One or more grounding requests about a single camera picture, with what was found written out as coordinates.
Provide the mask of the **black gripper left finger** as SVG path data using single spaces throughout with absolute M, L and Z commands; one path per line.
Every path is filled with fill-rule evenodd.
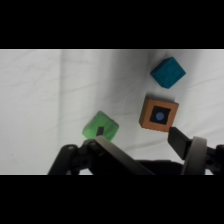
M 86 140 L 80 147 L 73 144 L 63 146 L 48 174 L 79 175 L 85 169 L 93 175 L 153 175 L 103 136 Z

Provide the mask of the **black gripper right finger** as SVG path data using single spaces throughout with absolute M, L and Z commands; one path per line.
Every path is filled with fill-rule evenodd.
M 184 161 L 182 175 L 204 175 L 206 170 L 213 175 L 224 175 L 224 144 L 208 147 L 206 139 L 189 139 L 176 127 L 169 129 L 168 143 Z

